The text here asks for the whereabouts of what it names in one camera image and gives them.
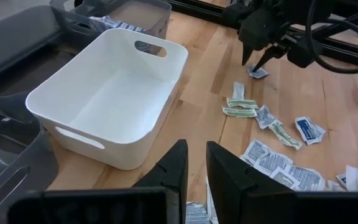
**bin handle hole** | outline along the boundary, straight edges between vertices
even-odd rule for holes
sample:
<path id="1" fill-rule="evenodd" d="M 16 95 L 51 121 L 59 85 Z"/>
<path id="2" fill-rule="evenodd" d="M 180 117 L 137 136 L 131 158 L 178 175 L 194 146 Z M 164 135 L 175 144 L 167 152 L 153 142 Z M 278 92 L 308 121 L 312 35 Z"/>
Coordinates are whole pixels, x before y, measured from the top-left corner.
<path id="1" fill-rule="evenodd" d="M 104 145 L 102 145 L 100 142 L 98 141 L 95 141 L 95 140 L 92 140 L 90 138 L 86 138 L 84 136 L 80 136 L 79 134 L 75 134 L 71 131 L 67 131 L 66 129 L 63 129 L 63 128 L 59 128 L 59 127 L 55 127 L 55 129 L 62 135 L 64 136 L 67 136 L 69 138 L 73 138 L 73 139 L 76 139 L 76 140 L 79 140 L 81 142 L 85 142 L 87 144 L 90 144 L 94 147 L 98 147 L 100 149 L 105 149 Z"/>
<path id="2" fill-rule="evenodd" d="M 140 40 L 135 41 L 135 48 L 138 51 L 150 54 L 150 55 L 155 55 L 161 58 L 165 58 L 167 56 L 167 50 L 165 50 L 165 48 L 154 45 L 154 44 L 149 44 Z M 157 54 L 152 54 L 151 50 L 153 49 L 160 49 L 158 51 Z"/>

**gray plastic bin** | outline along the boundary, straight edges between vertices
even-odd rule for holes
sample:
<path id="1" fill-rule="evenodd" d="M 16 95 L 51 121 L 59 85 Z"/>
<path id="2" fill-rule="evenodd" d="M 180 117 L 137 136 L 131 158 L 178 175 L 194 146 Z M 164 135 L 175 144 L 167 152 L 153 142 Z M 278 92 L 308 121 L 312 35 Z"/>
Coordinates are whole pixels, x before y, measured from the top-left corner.
<path id="1" fill-rule="evenodd" d="M 64 14 L 66 23 L 71 23 L 72 29 L 78 32 L 93 32 L 90 30 L 90 16 L 110 16 L 111 19 L 143 28 L 145 34 L 165 39 L 171 5 L 159 0 L 84 0 L 83 4 L 70 10 L 65 6 L 69 0 L 51 0 L 52 7 Z M 157 54 L 160 47 L 151 47 L 151 53 Z"/>

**clear plastic bin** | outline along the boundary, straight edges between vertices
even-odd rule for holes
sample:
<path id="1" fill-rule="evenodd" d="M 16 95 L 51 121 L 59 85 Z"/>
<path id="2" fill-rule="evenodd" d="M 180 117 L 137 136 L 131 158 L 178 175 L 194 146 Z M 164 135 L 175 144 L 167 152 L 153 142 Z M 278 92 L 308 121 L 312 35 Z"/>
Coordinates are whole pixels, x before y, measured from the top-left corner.
<path id="1" fill-rule="evenodd" d="M 51 0 L 51 6 L 63 11 L 64 23 L 70 23 L 78 32 L 91 30 L 90 16 L 109 16 L 145 30 L 145 34 L 165 39 L 171 12 L 171 5 L 159 0 L 84 0 L 83 4 L 72 9 L 69 0 Z M 150 53 L 157 54 L 161 48 L 151 46 Z"/>
<path id="2" fill-rule="evenodd" d="M 0 97 L 0 223 L 26 192 L 45 190 L 58 164 L 40 121 L 24 106 L 27 93 Z"/>

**white plastic bin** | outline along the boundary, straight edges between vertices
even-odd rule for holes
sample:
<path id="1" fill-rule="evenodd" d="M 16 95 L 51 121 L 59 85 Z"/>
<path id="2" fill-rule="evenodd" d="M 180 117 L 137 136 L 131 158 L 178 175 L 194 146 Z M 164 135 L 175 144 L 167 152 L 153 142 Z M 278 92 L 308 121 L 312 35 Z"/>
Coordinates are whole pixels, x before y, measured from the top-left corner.
<path id="1" fill-rule="evenodd" d="M 163 47 L 141 52 L 136 41 Z M 60 144 L 123 170 L 139 167 L 172 105 L 186 48 L 125 29 L 107 30 L 43 82 L 26 106 Z"/>

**wooden tabletop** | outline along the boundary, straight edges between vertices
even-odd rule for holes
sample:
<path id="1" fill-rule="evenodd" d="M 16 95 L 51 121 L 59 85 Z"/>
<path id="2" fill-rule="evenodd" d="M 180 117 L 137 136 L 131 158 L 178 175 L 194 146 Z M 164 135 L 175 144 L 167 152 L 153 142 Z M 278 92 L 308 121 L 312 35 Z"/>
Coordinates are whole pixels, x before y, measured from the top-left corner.
<path id="1" fill-rule="evenodd" d="M 189 56 L 173 106 L 146 162 L 136 170 L 123 171 L 67 151 L 52 140 L 59 173 L 49 190 L 130 187 L 178 139 L 187 139 L 189 146 L 188 201 L 205 202 L 207 141 L 216 141 L 239 156 L 251 140 L 258 139 L 329 180 L 336 180 L 346 165 L 358 167 L 358 75 L 331 73 L 316 64 L 301 69 L 284 57 L 266 64 L 271 75 L 253 79 L 241 66 L 242 44 L 235 30 L 176 12 L 172 12 L 167 39 L 185 46 Z M 261 55 L 254 52 L 247 66 Z M 233 82 L 246 86 L 246 98 L 267 105 L 290 136 L 301 140 L 294 120 L 309 116 L 327 130 L 324 141 L 296 151 L 270 130 L 261 130 L 255 119 L 225 116 L 221 106 L 225 97 L 232 96 Z"/>

